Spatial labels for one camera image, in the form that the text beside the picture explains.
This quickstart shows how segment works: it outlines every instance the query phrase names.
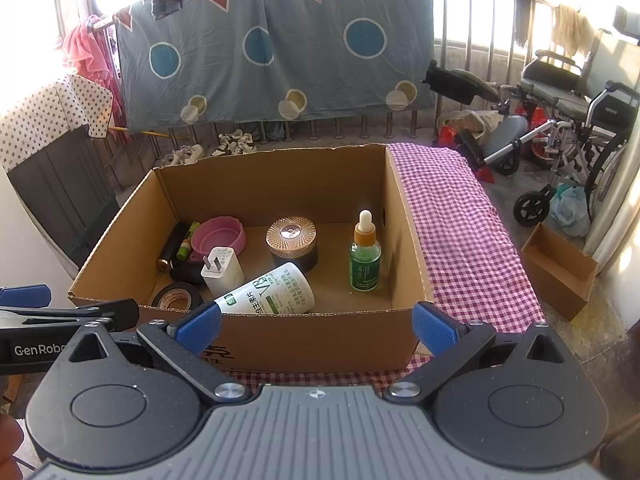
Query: blue gripper pad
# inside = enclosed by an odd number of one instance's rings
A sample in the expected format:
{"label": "blue gripper pad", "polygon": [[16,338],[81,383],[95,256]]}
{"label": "blue gripper pad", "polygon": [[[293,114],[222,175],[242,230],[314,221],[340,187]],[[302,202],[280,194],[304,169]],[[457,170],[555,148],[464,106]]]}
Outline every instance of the blue gripper pad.
{"label": "blue gripper pad", "polygon": [[42,308],[51,303],[47,285],[14,286],[0,288],[0,306]]}
{"label": "blue gripper pad", "polygon": [[221,324],[220,307],[209,301],[169,325],[166,332],[187,350],[200,355],[218,337]]}
{"label": "blue gripper pad", "polygon": [[433,355],[444,352],[465,335],[465,326],[429,301],[420,301],[412,312],[415,336]]}

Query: wheelchair wheel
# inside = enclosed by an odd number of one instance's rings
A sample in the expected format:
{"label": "wheelchair wheel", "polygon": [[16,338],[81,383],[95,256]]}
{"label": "wheelchair wheel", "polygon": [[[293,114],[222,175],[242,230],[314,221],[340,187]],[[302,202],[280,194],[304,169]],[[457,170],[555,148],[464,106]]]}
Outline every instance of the wheelchair wheel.
{"label": "wheelchair wheel", "polygon": [[609,192],[609,187],[622,160],[626,141],[630,134],[631,128],[616,134],[598,155],[589,172],[587,182],[584,185],[584,193],[587,198],[587,211],[591,221],[597,215],[602,202],[604,202]]}
{"label": "wheelchair wheel", "polygon": [[549,214],[549,200],[541,191],[521,194],[513,205],[513,216],[523,227],[533,227]]}
{"label": "wheelchair wheel", "polygon": [[518,171],[520,167],[520,152],[513,150],[503,160],[494,164],[494,170],[504,176],[509,176]]}

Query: pink silicone bowl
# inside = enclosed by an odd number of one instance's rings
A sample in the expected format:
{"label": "pink silicone bowl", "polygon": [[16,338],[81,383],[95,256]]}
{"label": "pink silicone bowl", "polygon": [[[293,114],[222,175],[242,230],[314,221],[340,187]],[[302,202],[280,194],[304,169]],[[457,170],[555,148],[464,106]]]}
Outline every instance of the pink silicone bowl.
{"label": "pink silicone bowl", "polygon": [[245,244],[246,235],[240,221],[232,216],[217,216],[204,222],[193,233],[190,260],[201,262],[214,247],[231,247],[237,256]]}

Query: blue circle pattern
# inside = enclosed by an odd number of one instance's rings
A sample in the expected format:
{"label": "blue circle pattern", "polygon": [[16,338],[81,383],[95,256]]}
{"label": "blue circle pattern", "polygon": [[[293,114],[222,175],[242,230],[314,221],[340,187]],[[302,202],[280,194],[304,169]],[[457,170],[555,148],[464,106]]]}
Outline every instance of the blue circle pattern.
{"label": "blue circle pattern", "polygon": [[347,45],[362,57],[373,57],[385,47],[385,35],[375,23],[359,20],[351,23],[346,33]]}
{"label": "blue circle pattern", "polygon": [[244,40],[246,56],[254,63],[266,65],[273,59],[273,47],[269,33],[261,28],[254,28]]}
{"label": "blue circle pattern", "polygon": [[161,43],[151,47],[149,61],[156,74],[167,78],[178,70],[180,55],[174,46]]}

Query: metal railing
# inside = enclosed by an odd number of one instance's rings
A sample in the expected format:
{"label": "metal railing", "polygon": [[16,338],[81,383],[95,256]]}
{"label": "metal railing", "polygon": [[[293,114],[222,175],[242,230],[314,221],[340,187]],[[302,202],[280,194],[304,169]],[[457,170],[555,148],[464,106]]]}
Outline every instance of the metal railing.
{"label": "metal railing", "polygon": [[[540,1],[541,3],[549,5],[546,0],[529,0],[529,28],[527,31],[527,49],[524,63],[527,64],[532,59],[533,53],[533,33],[534,33],[534,19],[536,13],[536,3]],[[469,0],[468,6],[468,34],[466,37],[466,49],[465,49],[465,70],[471,69],[471,56],[473,51],[473,43],[472,43],[472,32],[473,32],[473,20],[472,20],[472,8],[473,8],[473,0]],[[514,47],[516,43],[516,20],[517,20],[517,0],[514,0],[513,4],[513,23],[511,27],[511,44],[508,53],[507,60],[507,72],[506,72],[506,80],[504,84],[510,84],[511,79],[511,71],[513,69],[513,59],[514,59]],[[490,82],[493,76],[494,70],[494,54],[495,54],[495,33],[496,33],[496,20],[497,20],[497,8],[496,8],[496,0],[492,0],[492,26],[491,26],[491,41],[488,49],[488,63],[486,67],[486,73],[478,74],[480,77],[484,77],[486,81]],[[102,30],[105,27],[110,27],[113,25],[113,19],[111,17],[104,18],[101,22],[98,22],[94,26],[94,30]],[[448,27],[448,9],[447,9],[447,0],[443,0],[443,15],[442,15],[442,39],[440,41],[440,67],[446,68],[447,66],[447,27]],[[438,118],[442,114],[442,104],[443,100],[440,95],[437,96],[436,104],[435,104],[435,122],[434,129],[437,129]],[[284,122],[284,131],[285,131],[285,141],[291,141],[291,129],[292,125],[289,121]],[[318,135],[318,130],[316,128],[316,120],[309,120],[309,140],[319,140],[320,137]],[[386,114],[386,129],[384,133],[384,137],[387,139],[393,139],[393,123],[394,123],[394,114],[392,112],[388,112]],[[410,129],[409,129],[409,137],[412,139],[417,138],[417,123],[418,123],[418,110],[411,111],[411,121],[410,121]],[[342,132],[342,123],[341,118],[334,119],[335,124],[335,139],[343,139],[344,134]],[[368,119],[366,115],[361,116],[360,120],[360,135],[361,139],[368,139],[369,134],[367,132],[368,127]],[[217,132],[215,123],[213,123],[212,130]],[[142,132],[142,134],[151,136],[152,144],[154,146],[154,151],[156,153],[160,152],[158,143],[156,142],[156,137],[169,137],[172,141],[172,145],[177,149],[177,137],[174,135],[174,131],[172,128],[168,128],[168,134],[158,134],[156,132]],[[260,123],[260,142],[266,144],[268,142],[268,138],[265,134],[264,123]]]}

